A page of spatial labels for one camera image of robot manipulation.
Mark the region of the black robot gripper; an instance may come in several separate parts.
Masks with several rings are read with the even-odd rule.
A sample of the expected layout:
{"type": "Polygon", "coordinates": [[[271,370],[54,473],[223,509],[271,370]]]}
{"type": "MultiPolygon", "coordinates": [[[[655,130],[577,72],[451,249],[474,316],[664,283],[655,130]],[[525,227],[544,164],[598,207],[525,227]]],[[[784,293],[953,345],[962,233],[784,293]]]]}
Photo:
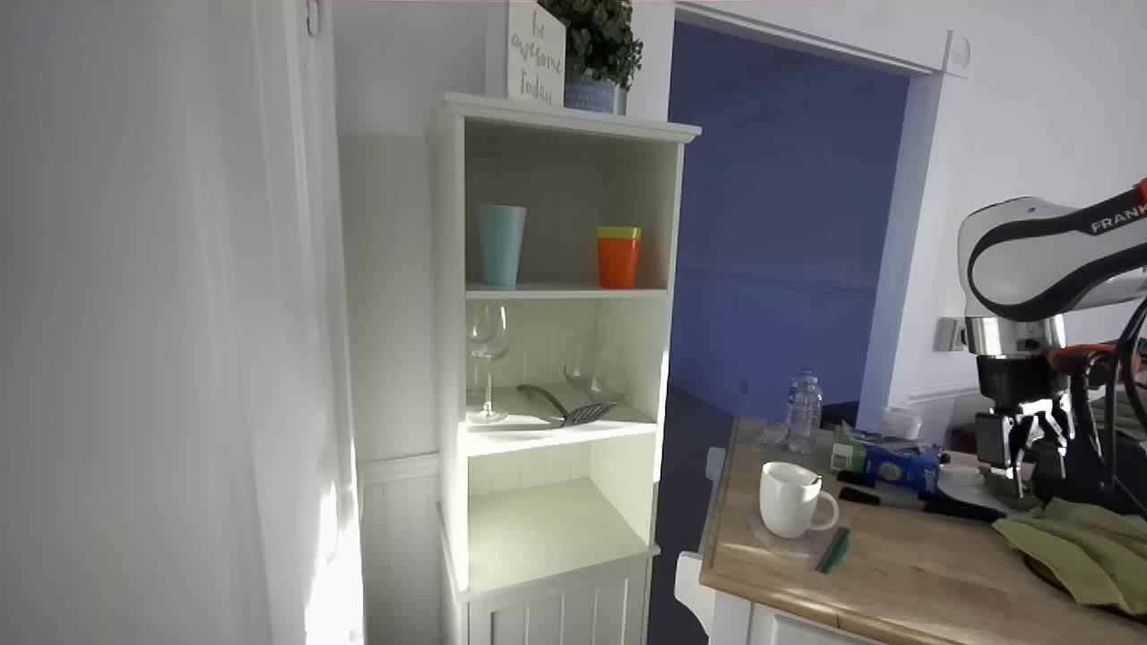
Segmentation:
{"type": "Polygon", "coordinates": [[[1064,480],[1064,381],[1046,359],[976,359],[988,410],[976,416],[979,471],[997,498],[1043,498],[1064,480]]]}

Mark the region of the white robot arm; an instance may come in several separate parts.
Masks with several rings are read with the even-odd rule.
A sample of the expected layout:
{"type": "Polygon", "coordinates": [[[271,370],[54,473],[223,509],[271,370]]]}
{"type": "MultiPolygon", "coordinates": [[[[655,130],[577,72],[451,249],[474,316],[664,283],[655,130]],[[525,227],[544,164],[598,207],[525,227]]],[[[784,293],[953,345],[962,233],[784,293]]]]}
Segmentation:
{"type": "Polygon", "coordinates": [[[957,273],[994,494],[1139,517],[1147,182],[1089,207],[985,206],[961,222],[957,273]]]}

